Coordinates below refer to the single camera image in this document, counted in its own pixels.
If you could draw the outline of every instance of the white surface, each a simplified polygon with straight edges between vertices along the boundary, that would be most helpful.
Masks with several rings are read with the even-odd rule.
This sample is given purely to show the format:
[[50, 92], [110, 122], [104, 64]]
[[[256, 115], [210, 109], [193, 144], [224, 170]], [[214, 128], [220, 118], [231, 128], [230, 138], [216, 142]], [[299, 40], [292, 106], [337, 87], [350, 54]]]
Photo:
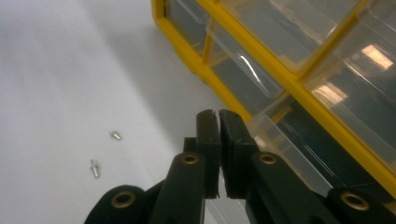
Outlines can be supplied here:
[[2, 1], [0, 223], [82, 223], [109, 189], [148, 189], [195, 136], [195, 115], [223, 107], [150, 1]]

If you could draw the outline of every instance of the brass insert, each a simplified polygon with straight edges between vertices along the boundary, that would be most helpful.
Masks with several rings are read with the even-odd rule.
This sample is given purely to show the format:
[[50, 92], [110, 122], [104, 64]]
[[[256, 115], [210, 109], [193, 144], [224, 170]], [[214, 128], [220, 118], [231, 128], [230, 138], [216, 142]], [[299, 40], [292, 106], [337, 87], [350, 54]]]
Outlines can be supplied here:
[[366, 200], [351, 192], [344, 192], [341, 194], [341, 200], [349, 207], [359, 211], [367, 211], [370, 208]]
[[196, 157], [194, 155], [186, 155], [186, 156], [183, 156], [183, 158], [181, 158], [181, 160], [187, 164], [195, 164], [198, 162], [199, 159], [198, 159], [198, 157]]
[[276, 158], [273, 156], [269, 156], [269, 155], [262, 155], [260, 156], [260, 161], [262, 161], [265, 164], [275, 164], [276, 163]]
[[131, 191], [122, 191], [111, 199], [111, 205], [115, 208], [125, 208], [133, 204], [136, 200], [136, 195]]

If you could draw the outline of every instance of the metal screw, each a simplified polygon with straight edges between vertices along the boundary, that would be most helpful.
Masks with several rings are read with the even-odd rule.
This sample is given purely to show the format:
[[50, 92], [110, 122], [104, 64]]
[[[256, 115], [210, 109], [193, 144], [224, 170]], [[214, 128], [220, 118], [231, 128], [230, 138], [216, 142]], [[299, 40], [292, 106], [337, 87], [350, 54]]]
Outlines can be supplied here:
[[121, 135], [117, 131], [109, 131], [109, 132], [113, 138], [115, 138], [119, 141], [122, 139]]
[[95, 177], [99, 177], [99, 167], [96, 164], [95, 160], [91, 160], [91, 170], [93, 171], [93, 175]]

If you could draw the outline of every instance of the plastic drawer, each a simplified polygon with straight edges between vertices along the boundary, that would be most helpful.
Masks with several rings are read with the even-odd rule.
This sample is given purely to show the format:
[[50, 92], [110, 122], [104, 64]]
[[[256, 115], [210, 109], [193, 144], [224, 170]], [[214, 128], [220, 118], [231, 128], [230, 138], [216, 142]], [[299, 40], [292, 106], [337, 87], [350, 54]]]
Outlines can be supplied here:
[[288, 99], [247, 123], [261, 150], [282, 156], [313, 191], [357, 188], [382, 203], [393, 198], [296, 102]]
[[214, 20], [207, 26], [213, 39], [208, 64], [248, 113], [270, 105], [283, 88]]
[[359, 0], [221, 0], [291, 71], [299, 71]]
[[165, 0], [165, 17], [202, 56], [208, 14], [194, 0]]
[[396, 175], [396, 3], [359, 18], [306, 87]]

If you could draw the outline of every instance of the small metal part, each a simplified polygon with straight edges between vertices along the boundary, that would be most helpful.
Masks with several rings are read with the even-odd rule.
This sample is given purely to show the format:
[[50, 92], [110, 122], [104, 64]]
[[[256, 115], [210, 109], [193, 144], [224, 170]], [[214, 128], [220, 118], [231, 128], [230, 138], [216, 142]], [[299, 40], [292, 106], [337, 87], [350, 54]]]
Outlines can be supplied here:
[[125, 208], [133, 204], [136, 200], [136, 195], [131, 191], [120, 192], [111, 199], [111, 205], [115, 208]]
[[110, 135], [113, 137], [113, 138], [115, 138], [115, 139], [117, 139], [117, 140], [121, 140], [122, 139], [122, 137], [121, 137], [121, 135], [117, 132], [117, 131], [109, 131], [110, 132]]
[[95, 160], [91, 160], [91, 170], [93, 171], [93, 175], [95, 177], [99, 177], [99, 167], [96, 164]]
[[370, 205], [359, 195], [350, 192], [344, 192], [341, 194], [341, 200], [348, 205], [349, 207], [359, 210], [359, 211], [367, 211], [370, 208]]
[[260, 156], [260, 161], [262, 161], [263, 163], [272, 165], [276, 163], [276, 158], [273, 156], [269, 156], [269, 155], [263, 155]]
[[199, 159], [194, 155], [186, 155], [183, 156], [181, 160], [186, 164], [195, 164], [196, 162], [198, 162]]

